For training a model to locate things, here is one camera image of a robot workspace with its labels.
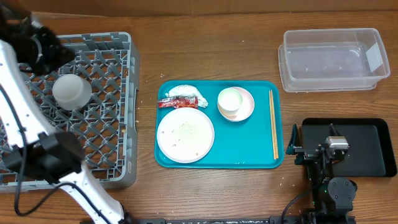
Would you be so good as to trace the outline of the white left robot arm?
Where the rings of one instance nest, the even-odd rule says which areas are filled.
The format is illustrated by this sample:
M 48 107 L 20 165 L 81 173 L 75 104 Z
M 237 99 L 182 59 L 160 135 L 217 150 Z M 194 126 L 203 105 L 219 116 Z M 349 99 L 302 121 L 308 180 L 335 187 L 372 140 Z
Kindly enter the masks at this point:
M 88 170 L 78 138 L 70 131 L 58 132 L 47 121 L 25 84 L 25 72 L 49 75 L 74 58 L 74 51 L 35 21 L 29 10 L 12 1 L 1 1 L 1 121 L 11 147 L 2 162 L 17 173 L 14 211 L 26 217 L 62 189 L 84 209 L 92 223 L 136 223 Z M 28 69 L 21 69 L 20 64 L 28 65 Z M 24 177 L 53 185 L 26 212 L 19 208 Z

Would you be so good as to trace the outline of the white paper cup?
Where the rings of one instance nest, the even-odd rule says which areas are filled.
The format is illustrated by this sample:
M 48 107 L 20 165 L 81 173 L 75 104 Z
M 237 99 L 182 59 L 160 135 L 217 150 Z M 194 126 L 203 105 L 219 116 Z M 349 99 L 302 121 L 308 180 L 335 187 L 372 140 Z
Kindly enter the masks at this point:
M 237 112 L 242 103 L 242 94 L 235 88 L 225 88 L 218 95 L 218 104 L 227 113 Z

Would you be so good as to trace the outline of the small pink bowl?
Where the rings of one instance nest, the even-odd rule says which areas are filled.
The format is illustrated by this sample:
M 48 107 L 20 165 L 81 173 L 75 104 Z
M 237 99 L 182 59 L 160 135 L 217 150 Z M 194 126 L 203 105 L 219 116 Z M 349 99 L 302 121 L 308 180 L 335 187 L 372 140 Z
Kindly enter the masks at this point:
M 244 88 L 241 88 L 238 86 L 233 86 L 230 88 L 235 88 L 242 94 L 243 103 L 242 103 L 240 109 L 238 109 L 237 112 L 235 112 L 235 113 L 227 113 L 226 111 L 221 109 L 221 107 L 218 104 L 218 99 L 217 99 L 218 110 L 221 113 L 221 115 L 228 121 L 231 121 L 231 122 L 244 121 L 245 119 L 248 119 L 254 111 L 254 107 L 255 107 L 254 98 L 253 98 L 252 94 L 250 94 L 250 92 L 248 92 Z

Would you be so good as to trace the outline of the grey plastic bowl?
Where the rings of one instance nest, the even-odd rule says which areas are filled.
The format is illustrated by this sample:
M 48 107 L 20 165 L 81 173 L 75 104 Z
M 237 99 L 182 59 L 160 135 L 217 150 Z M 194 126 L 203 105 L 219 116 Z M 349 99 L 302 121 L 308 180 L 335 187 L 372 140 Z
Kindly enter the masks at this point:
M 56 79 L 52 87 L 55 101 L 65 110 L 78 110 L 91 99 L 90 83 L 74 74 L 65 74 Z

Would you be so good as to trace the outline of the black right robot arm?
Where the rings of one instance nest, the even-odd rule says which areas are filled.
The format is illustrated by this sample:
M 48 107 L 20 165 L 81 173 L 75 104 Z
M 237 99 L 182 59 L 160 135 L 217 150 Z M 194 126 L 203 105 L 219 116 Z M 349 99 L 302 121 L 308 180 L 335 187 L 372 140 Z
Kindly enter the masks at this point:
M 352 180 L 336 177 L 333 165 L 344 160 L 349 144 L 335 127 L 330 124 L 330 135 L 316 148 L 302 147 L 299 129 L 293 125 L 287 155 L 295 155 L 295 164 L 304 166 L 310 188 L 295 197 L 284 208 L 282 223 L 354 223 L 348 212 L 353 210 L 353 200 L 358 186 Z M 313 208 L 299 216 L 287 215 L 287 210 L 302 197 L 312 194 Z

